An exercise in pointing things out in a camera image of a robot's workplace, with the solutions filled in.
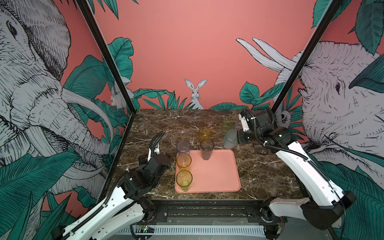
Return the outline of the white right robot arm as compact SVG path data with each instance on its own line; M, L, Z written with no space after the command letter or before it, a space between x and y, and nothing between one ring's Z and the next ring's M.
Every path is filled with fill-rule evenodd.
M343 191L317 167L294 135L279 127L270 109L251 111L244 108L239 114L242 130L237 131L237 144L259 143L274 152L309 192L303 199L274 198L261 212L268 217L303 219L319 230L326 230L341 219L355 201L351 191Z

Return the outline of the pink tray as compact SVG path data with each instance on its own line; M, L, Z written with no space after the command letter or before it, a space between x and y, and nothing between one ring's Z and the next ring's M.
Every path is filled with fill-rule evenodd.
M203 160L200 150L191 150L192 164L189 172L193 175L190 189L186 193L237 192L241 189L236 159L231 150L213 150L209 160ZM185 193L176 184L180 172L176 164L175 190Z

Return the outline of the short yellow glass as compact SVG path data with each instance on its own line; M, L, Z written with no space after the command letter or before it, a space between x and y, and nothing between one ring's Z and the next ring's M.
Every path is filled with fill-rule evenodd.
M200 141L210 139L212 136L212 130L209 127L201 127L199 128L199 139Z

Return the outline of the clear blue tall glass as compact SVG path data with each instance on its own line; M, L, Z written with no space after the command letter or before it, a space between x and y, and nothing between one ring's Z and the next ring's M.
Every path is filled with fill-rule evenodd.
M187 154L189 155L191 151L191 144L189 141L180 141L177 144L177 153L178 155Z

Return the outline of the black corner post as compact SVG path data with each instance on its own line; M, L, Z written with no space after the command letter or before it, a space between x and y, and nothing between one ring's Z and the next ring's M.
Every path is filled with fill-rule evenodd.
M330 1L327 5L325 12L323 13L319 24L317 25L314 33L312 34L308 44L306 45L305 49L303 50L303 53L301 57L299 58L297 64L295 65L294 69L292 70L292 73L290 74L287 82L285 83L281 93L279 94L277 100L275 101L272 112L275 114L277 110L279 109L281 103L285 99L287 93L291 89L292 85L294 84L295 80L298 78L299 73L301 72L302 68L304 67L305 63L307 62L308 58L311 56L313 50L315 49L317 43L323 36L324 32L326 31L327 27L331 23L334 15L336 14L337 10L343 3L343 0L334 0Z
M115 82L117 83L122 95L123 95L123 98L127 104L127 107L129 109L129 112L133 115L135 115L136 113L136 110L135 110L135 107L127 93L127 89L125 87L125 85L123 84L123 81L122 81L122 78L121 78L121 75L119 73L119 70L117 68L117 65L111 55L111 52L108 48L108 45L106 44L106 41L104 39L104 37L102 36L102 32L97 24L97 21L95 20L94 18L94 15L93 15L93 12L91 11L92 9L90 8L90 4L88 1L84 1L84 0L76 0L76 3L102 53L102 56L103 58L106 60L106 63L107 63L107 66L108 68L110 69L111 71L111 74L115 80Z

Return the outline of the black front rail base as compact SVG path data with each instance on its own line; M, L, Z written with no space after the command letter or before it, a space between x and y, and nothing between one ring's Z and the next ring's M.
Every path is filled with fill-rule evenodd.
M154 200L155 215L124 225L118 232L102 240L337 240L333 228L319 230L305 220L277 217L265 222L260 213L261 201L250 200ZM192 226L263 226L265 237L247 236L136 236L134 227L149 225Z

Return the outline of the dark smoky glass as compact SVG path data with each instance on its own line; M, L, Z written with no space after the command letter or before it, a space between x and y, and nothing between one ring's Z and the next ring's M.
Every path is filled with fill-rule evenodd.
M212 156L215 144L210 139L204 139L200 143L201 156L203 160L209 160Z

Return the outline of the black left corner post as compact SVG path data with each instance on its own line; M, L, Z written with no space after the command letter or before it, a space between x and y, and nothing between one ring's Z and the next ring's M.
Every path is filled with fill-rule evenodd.
M115 80L115 82L117 83L122 95L123 95L123 98L127 104L127 107L129 109L129 112L133 115L135 115L136 113L136 110L135 110L135 107L127 93L127 89L125 87L125 85L123 84L123 81L122 81L122 78L121 78L121 75L119 73L119 70L117 68L117 65L111 55L111 52L108 48L108 45L106 44L106 41L104 39L104 37L102 36L102 32L97 24L97 21L95 20L94 18L94 15L93 15L93 12L91 11L92 9L90 8L90 4L88 1L84 1L84 0L76 0L76 3L102 53L102 56L103 58L106 60L106 63L107 63L107 66L108 68L110 69L111 71L111 74Z

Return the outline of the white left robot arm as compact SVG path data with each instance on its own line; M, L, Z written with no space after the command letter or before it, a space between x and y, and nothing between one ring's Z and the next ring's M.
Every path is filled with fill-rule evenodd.
M152 219L156 207L146 194L159 185L161 177L171 167L171 159L159 150L159 141L164 134L161 131L152 138L149 154L139 167L125 171L115 182L114 188L89 213L66 227L56 227L51 232L52 238L108 239L124 225Z

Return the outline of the frosted teal glass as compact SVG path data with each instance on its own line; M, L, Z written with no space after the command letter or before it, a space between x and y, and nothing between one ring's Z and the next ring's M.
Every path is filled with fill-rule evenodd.
M238 133L237 130L228 130L223 139L223 145L226 149L233 149L238 145Z

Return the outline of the white perforated strip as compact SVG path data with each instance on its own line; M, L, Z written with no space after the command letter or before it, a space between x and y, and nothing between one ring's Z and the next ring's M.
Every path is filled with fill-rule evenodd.
M134 227L136 236L247 236L265 237L263 226L192 226L192 225L149 225Z

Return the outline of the black right corner post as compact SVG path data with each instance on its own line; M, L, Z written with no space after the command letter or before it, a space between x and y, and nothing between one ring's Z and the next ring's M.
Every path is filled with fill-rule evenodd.
M308 58L311 56L313 50L315 49L317 43L323 36L324 32L326 31L327 27L331 23L334 15L336 14L337 10L343 3L343 0L334 0L330 1L327 5L325 12L323 13L319 24L317 25L314 33L312 34L308 44L306 45L305 49L303 50L303 53L301 57L299 58L297 64L295 65L294 69L292 70L292 73L290 74L287 82L285 83L281 93L279 94L277 100L275 101L272 112L275 114L277 110L279 109L281 103L285 99L287 93L291 89L292 85L294 84L295 80L298 78L299 73L301 72L302 68L304 67L305 63L307 62Z

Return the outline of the green glass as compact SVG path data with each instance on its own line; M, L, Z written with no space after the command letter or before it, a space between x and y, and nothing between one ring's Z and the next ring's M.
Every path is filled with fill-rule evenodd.
M235 122L231 117L224 117L222 120L222 130L227 132L235 128Z
M184 191L187 192L190 189L193 181L193 175L187 170L182 170L176 175L176 184Z

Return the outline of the tall yellow glass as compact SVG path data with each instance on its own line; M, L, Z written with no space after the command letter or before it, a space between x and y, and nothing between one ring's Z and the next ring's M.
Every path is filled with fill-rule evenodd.
M176 160L177 167L180 171L189 171L192 164L192 158L189 154L180 154Z

